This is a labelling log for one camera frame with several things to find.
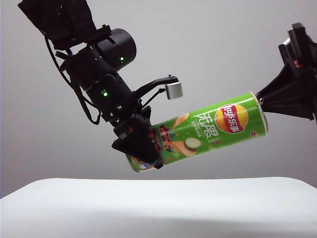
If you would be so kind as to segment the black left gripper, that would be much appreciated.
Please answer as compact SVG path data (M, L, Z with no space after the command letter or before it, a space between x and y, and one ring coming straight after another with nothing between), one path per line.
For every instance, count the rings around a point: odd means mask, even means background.
M149 136L151 107L142 109L141 101L124 99L116 103L110 98L101 99L102 118L114 127L118 136L112 144L113 149L160 169L163 162Z

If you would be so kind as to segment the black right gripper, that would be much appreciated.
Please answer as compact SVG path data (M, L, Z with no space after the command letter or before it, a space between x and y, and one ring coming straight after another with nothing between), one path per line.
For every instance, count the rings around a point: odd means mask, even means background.
M288 36L279 45L284 67L256 97L264 112L316 120L317 44L300 22L292 24Z

